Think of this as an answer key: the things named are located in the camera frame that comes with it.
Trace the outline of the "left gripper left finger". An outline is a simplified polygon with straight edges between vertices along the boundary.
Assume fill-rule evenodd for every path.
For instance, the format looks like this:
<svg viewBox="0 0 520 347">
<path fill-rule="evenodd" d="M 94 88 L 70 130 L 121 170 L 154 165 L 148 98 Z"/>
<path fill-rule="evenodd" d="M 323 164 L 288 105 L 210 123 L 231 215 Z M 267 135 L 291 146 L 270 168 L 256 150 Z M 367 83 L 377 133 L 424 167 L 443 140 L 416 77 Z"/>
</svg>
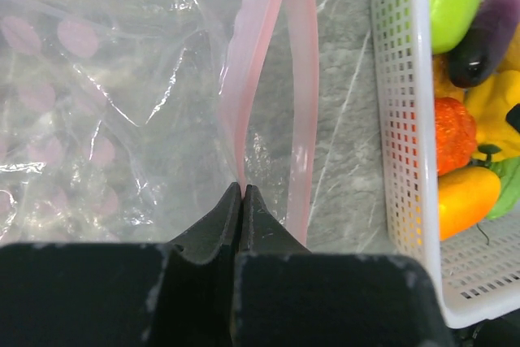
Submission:
<svg viewBox="0 0 520 347">
<path fill-rule="evenodd" d="M 233 273 L 241 230 L 241 188 L 232 183 L 217 205 L 172 241 L 174 340 L 182 346 L 231 346 Z"/>
</svg>

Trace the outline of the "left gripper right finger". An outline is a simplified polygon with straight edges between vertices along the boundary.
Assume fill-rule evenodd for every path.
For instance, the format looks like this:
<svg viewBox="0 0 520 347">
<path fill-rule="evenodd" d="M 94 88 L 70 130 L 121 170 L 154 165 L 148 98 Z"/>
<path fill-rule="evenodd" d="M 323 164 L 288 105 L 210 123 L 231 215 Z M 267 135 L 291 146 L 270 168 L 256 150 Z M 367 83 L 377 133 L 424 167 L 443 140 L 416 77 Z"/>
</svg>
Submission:
<svg viewBox="0 0 520 347">
<path fill-rule="evenodd" d="M 310 251 L 268 210 L 258 187 L 249 185 L 241 210 L 240 241 L 232 294 L 235 346 L 294 346 L 305 322 L 305 285 L 300 256 Z"/>
</svg>

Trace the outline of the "clear zip top bag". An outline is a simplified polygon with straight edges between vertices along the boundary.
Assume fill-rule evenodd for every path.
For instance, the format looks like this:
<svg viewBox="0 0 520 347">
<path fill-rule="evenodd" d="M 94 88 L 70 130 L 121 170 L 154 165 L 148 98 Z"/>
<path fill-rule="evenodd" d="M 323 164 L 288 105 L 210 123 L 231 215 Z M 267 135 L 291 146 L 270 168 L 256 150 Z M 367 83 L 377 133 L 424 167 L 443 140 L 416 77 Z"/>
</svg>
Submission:
<svg viewBox="0 0 520 347">
<path fill-rule="evenodd" d="M 306 241 L 316 0 L 1 0 L 1 242 L 166 241 L 231 183 Z"/>
</svg>

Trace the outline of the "orange pumpkin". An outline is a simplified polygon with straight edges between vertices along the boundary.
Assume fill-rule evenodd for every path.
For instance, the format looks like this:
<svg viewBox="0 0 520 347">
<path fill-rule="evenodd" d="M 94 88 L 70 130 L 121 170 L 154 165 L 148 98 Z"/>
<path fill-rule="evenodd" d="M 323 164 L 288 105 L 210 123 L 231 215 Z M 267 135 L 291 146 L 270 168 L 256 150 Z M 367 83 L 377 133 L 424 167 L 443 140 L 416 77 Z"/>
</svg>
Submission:
<svg viewBox="0 0 520 347">
<path fill-rule="evenodd" d="M 476 150 L 476 124 L 454 98 L 435 99 L 435 143 L 438 176 L 465 167 Z"/>
</svg>

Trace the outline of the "yellow bell pepper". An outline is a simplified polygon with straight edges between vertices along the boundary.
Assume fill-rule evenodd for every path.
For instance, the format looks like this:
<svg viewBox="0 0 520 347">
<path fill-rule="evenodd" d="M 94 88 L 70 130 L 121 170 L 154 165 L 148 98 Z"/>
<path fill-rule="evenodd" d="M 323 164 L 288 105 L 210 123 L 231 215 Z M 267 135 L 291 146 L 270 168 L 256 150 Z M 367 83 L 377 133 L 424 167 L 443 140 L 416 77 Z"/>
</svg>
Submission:
<svg viewBox="0 0 520 347">
<path fill-rule="evenodd" d="M 476 123 L 472 158 L 499 162 L 519 156 L 519 72 L 490 76 L 466 93 L 466 109 Z"/>
</svg>

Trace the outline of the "purple eggplant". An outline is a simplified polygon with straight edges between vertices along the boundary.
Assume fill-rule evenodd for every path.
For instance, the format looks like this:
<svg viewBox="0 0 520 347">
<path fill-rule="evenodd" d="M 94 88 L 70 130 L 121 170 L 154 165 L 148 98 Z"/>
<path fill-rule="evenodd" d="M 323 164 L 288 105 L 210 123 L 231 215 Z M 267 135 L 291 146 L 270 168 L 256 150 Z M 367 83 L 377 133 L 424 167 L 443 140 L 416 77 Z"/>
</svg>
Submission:
<svg viewBox="0 0 520 347">
<path fill-rule="evenodd" d="M 484 0 L 461 42 L 448 53 L 448 77 L 459 88 L 483 83 L 505 56 L 519 24 L 519 0 Z"/>
</svg>

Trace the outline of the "green apple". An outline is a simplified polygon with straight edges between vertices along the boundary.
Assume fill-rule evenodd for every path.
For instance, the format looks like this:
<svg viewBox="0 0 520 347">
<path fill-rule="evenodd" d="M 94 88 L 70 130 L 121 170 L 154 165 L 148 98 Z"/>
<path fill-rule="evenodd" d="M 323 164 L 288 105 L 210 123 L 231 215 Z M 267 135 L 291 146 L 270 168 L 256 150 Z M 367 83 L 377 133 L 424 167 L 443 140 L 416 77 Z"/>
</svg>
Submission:
<svg viewBox="0 0 520 347">
<path fill-rule="evenodd" d="M 480 0 L 429 0 L 433 54 L 452 50 L 466 35 Z"/>
</svg>

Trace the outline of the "orange fried food piece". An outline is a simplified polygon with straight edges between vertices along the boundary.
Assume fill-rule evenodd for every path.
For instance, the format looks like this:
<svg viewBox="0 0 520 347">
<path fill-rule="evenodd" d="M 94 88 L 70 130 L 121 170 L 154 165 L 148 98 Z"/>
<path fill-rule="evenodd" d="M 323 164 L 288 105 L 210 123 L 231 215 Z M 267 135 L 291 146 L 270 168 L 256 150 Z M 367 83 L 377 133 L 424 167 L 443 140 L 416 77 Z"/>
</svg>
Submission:
<svg viewBox="0 0 520 347">
<path fill-rule="evenodd" d="M 432 56 L 432 78 L 435 98 L 453 98 L 463 102 L 465 91 L 449 79 L 448 64 L 444 54 Z"/>
</svg>

